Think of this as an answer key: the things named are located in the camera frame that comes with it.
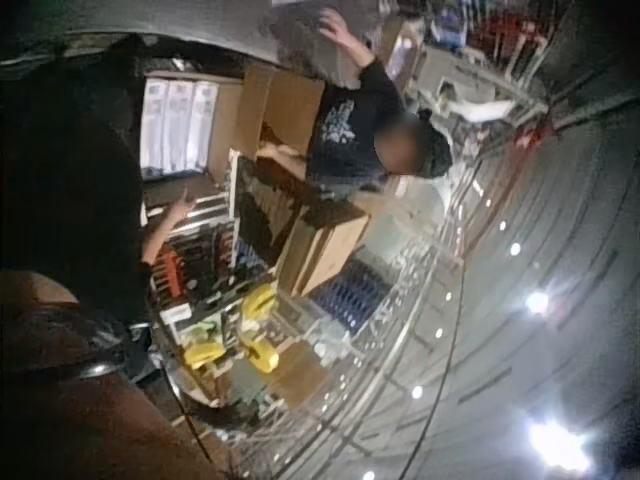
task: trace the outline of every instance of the black t-shirt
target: black t-shirt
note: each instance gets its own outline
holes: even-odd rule
[[[140,166],[92,108],[89,88],[83,76],[52,71],[8,97],[2,267],[45,275],[132,324],[145,317],[149,278]]]
[[[362,69],[360,83],[358,90],[325,91],[307,164],[309,182],[357,188],[385,173],[374,136],[403,111],[402,99],[379,60]]]

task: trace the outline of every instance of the ceiling light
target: ceiling light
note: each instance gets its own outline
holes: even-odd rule
[[[576,472],[589,468],[590,462],[582,451],[580,438],[556,423],[531,426],[529,440],[550,467]]]
[[[521,251],[522,251],[522,247],[520,246],[519,243],[514,243],[513,245],[511,245],[511,248],[509,249],[509,253],[514,257],[518,255]]]
[[[413,387],[413,390],[411,390],[411,396],[416,400],[419,399],[422,396],[422,387],[420,385]]]
[[[527,298],[527,308],[531,313],[545,313],[549,306],[549,295],[544,292],[533,292]]]

